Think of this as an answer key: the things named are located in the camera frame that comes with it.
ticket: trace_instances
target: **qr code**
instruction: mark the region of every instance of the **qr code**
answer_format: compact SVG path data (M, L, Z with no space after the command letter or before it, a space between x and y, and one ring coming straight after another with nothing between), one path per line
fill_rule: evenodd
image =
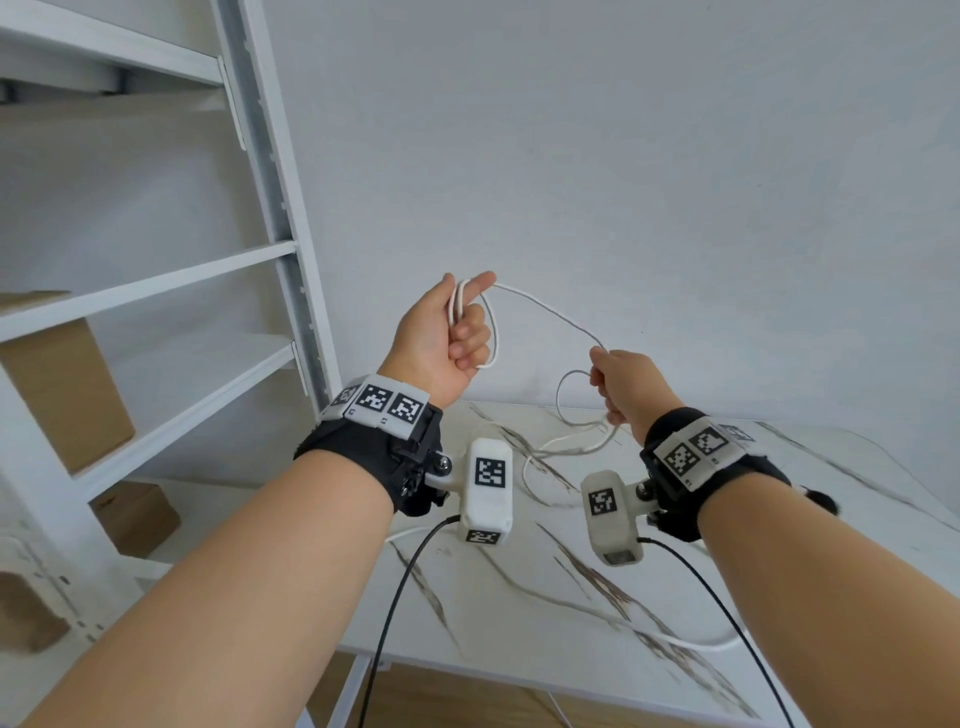
M493 460L478 457L473 482L477 485L489 485L492 488L506 488L507 463L505 460Z
M720 426L723 427L725 430L727 430L737 440L744 440L748 443L756 442L754 438L752 438L750 435L748 435L746 432L744 432L742 429L740 429L736 425L720 425Z
M408 425L417 421L417 415L423 409L423 402L411 400L406 395L397 395L394 403L387 410L388 415L393 415L399 420L403 420Z
M500 534L497 531L470 530L467 532L468 544L480 544L482 546L495 546L496 542L498 542L499 540L500 540Z
M729 445L730 440L717 432L713 427L707 427L691 437L690 443L704 455L709 455L725 445Z
M363 394L360 395L354 404L372 409L374 412L383 412L383 408L387 406L387 402L390 401L390 397L393 395L394 393L389 389L383 389L375 384L368 384Z
M350 401L350 398L353 397L353 393L356 392L358 389L360 389L359 384L354 384L352 387L348 387L339 395L337 395L337 399L332 401L330 403L330 406L336 407L338 404L346 404L347 402Z
M670 470L676 473L677 476L682 477L693 468L694 465L700 462L700 458L693 454L693 450L685 444L680 443L670 451L670 454L663 458L663 462L666 463Z
M587 497L590 501L590 513L593 516L603 516L605 513L613 513L616 510L616 496L613 494L613 488L588 493Z

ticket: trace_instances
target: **white device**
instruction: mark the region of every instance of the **white device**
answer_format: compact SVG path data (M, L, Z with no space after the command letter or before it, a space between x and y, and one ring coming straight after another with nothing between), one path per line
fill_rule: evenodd
M448 475L428 473L426 484L460 495L457 536L477 546L503 544L514 525L514 451L503 440L480 437L466 457L450 458Z
M587 533L594 553L607 565L622 567L643 558L636 541L636 517L659 507L655 500L641 500L614 471L591 473L580 484L584 498Z

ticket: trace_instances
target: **person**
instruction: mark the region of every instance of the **person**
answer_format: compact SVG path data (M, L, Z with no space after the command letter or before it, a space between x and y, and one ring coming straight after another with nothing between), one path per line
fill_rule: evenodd
M465 302L495 280L474 279ZM476 303L452 330L450 274L406 313L379 373L444 408L486 361ZM684 403L643 354L594 348L608 419L647 430ZM347 628L394 513L354 462L312 450L176 564L63 677L24 728L293 725ZM960 723L960 602L759 473L697 525L737 609L810 723Z

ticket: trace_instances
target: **marble tabletop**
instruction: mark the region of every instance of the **marble tabletop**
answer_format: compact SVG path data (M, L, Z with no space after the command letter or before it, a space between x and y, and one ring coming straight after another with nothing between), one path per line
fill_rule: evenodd
M571 410L569 419L599 413ZM877 445L846 430L730 421L753 436L795 482L833 496L841 517L960 595L960 521ZM384 657L675 716L721 724L783 725L780 709L738 644L698 653L524 594L516 585L629 619L637 629L717 643L730 625L703 587L670 554L647 547L640 564L611 568L589 545L581 497L588 474L614 470L625 482L645 476L628 430L601 451L536 461L530 490L520 482L527 446L578 433L559 447L595 443L596 428L571 428L552 409L458 402L444 414L444 451L463 453L474 437L500 436L515 450L514 527L497 548L469 546L454 530L423 552L397 606ZM456 497L422 519L397 515L393 531L458 512ZM641 535L659 532L640 524ZM384 546L341 648L372 653L404 566L423 533ZM660 534L732 607L702 545ZM806 725L789 701L797 725Z

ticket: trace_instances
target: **wooden floor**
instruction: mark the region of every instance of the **wooden floor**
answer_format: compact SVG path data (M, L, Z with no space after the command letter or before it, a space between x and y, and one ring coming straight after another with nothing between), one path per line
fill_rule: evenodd
M325 728L352 656L334 656L307 705ZM348 723L355 728L360 698ZM557 698L574 728L701 728L701 724ZM563 728L545 692L394 664L376 676L366 728Z

